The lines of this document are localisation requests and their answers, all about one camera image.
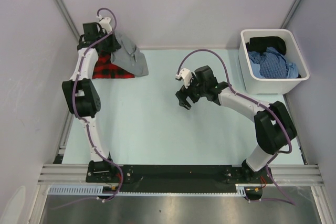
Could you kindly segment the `grey long sleeve shirt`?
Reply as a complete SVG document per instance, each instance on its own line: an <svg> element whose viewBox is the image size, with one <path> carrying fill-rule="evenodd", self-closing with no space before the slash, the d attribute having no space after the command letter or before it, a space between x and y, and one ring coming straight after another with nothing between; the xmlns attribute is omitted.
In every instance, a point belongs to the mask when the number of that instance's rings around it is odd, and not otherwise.
<svg viewBox="0 0 336 224"><path fill-rule="evenodd" d="M147 76L146 58L138 46L123 32L116 31L114 34L121 48L111 54L111 63L136 77Z"/></svg>

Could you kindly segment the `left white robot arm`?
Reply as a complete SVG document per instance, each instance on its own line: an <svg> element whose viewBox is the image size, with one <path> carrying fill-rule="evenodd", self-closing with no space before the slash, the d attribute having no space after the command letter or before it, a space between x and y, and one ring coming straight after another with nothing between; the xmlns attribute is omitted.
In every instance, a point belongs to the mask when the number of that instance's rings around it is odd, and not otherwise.
<svg viewBox="0 0 336 224"><path fill-rule="evenodd" d="M110 152L102 140L97 126L101 100L92 82L95 65L101 52L114 52L121 48L114 35L110 18L100 18L97 23L84 23L77 46L78 60L70 80L61 85L69 112L81 123L89 142L91 161L88 173L97 173L105 182L115 178L116 169Z"/></svg>

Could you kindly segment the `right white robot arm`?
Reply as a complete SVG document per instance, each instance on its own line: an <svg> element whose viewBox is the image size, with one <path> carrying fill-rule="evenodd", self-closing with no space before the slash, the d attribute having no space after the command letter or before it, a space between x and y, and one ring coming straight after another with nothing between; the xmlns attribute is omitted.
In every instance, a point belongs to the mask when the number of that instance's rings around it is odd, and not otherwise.
<svg viewBox="0 0 336 224"><path fill-rule="evenodd" d="M257 101L247 95L234 92L227 82L218 82L209 66L194 72L183 68L175 76L182 81L176 92L179 105L189 110L192 103L206 98L219 106L230 108L250 119L255 125L257 146L252 154L242 162L242 177L254 183L261 177L261 171L281 152L291 140L297 137L297 130L286 106L276 101Z"/></svg>

